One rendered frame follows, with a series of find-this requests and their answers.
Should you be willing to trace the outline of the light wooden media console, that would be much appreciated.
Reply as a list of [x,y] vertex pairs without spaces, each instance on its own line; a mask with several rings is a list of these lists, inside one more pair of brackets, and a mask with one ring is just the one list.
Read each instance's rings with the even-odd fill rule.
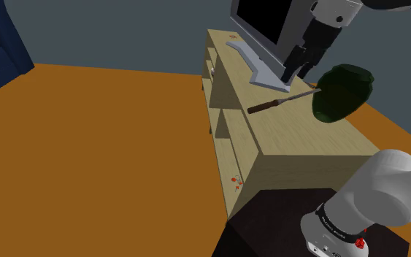
[[[250,84],[249,66],[226,44],[240,38],[233,31],[207,30],[202,72],[228,218],[260,190],[339,190],[377,147],[345,119],[317,120],[310,95],[248,114],[249,107],[307,92],[310,87],[299,78],[294,78],[288,93]],[[237,192],[231,181],[235,175],[244,183]]]

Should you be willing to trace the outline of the dark robot stand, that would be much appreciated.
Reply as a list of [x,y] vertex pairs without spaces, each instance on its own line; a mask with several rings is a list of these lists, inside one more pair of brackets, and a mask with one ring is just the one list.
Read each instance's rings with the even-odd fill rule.
[[259,191],[211,257],[408,257],[409,243],[330,188]]

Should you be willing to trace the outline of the small red key bunch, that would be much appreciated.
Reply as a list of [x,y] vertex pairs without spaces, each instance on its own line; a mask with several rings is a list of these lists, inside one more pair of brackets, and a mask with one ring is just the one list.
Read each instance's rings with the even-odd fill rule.
[[240,191],[244,185],[242,178],[239,175],[235,175],[231,178],[232,183],[234,184],[234,191]]

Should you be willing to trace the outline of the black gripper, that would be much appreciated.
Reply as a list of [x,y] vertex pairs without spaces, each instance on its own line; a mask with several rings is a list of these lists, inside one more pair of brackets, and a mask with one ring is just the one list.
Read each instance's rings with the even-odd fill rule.
[[285,71],[280,78],[281,81],[287,84],[300,66],[296,76],[304,79],[308,72],[319,63],[341,31],[342,28],[326,25],[313,18],[302,37],[304,44],[302,47],[295,46],[285,60]]

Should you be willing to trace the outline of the grey flat screen television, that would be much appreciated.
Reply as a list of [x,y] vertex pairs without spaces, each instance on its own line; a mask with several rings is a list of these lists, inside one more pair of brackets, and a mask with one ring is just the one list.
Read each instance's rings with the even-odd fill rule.
[[280,79],[285,62],[313,19],[311,6],[317,0],[232,0],[230,18],[241,36],[227,42],[245,60],[252,72],[250,83],[288,93],[292,81]]

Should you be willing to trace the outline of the dark green round vase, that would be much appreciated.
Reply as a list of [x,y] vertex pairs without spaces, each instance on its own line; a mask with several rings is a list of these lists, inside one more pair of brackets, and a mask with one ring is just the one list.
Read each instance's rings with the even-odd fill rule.
[[312,113],[323,123],[334,123],[355,112],[373,90],[372,73],[351,64],[340,64],[318,81],[319,92],[313,94]]

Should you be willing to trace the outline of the brown handled chisel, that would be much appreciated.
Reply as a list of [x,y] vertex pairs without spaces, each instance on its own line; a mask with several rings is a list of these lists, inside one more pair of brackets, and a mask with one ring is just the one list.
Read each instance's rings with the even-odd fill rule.
[[298,99],[298,98],[301,98],[301,97],[303,97],[303,96],[308,96],[308,95],[310,95],[310,94],[318,93],[318,92],[320,92],[320,91],[321,91],[320,88],[315,88],[315,89],[313,89],[313,90],[311,90],[311,91],[303,92],[303,93],[300,93],[300,94],[297,94],[297,95],[294,95],[294,96],[289,96],[288,98],[275,99],[275,100],[273,100],[273,101],[268,101],[268,102],[265,102],[265,103],[262,103],[262,104],[259,104],[259,105],[253,106],[253,107],[249,107],[249,108],[247,109],[247,113],[248,113],[248,114],[253,114],[253,113],[255,113],[255,112],[260,112],[260,111],[262,111],[262,110],[267,110],[267,109],[269,109],[269,108],[271,108],[271,107],[276,107],[276,106],[278,106],[278,105],[281,105],[282,103],[284,103],[284,102],[286,102],[286,101]]

